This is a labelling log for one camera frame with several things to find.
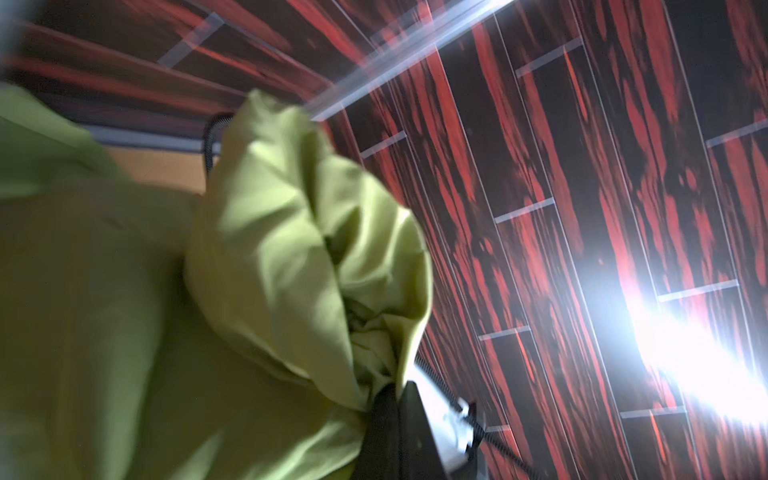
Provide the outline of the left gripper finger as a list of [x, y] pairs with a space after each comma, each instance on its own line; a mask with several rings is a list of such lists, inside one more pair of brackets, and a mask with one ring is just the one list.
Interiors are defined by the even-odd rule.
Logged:
[[451, 479], [440, 461], [418, 388], [376, 397], [353, 479]]

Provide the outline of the green jacket with cartoon print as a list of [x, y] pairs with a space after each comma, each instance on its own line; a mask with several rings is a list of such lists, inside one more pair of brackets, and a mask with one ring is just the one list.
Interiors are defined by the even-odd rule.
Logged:
[[251, 93], [206, 190], [1, 89], [1, 475], [347, 479], [432, 311], [424, 234]]

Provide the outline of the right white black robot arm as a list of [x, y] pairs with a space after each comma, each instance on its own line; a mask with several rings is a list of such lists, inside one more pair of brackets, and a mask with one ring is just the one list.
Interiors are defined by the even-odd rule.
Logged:
[[481, 452], [488, 446], [514, 472], [527, 479], [542, 475], [501, 437], [482, 425], [477, 405], [455, 395], [447, 383], [420, 355], [410, 369], [409, 380], [418, 388], [440, 461], [451, 479], [488, 479], [488, 463]]

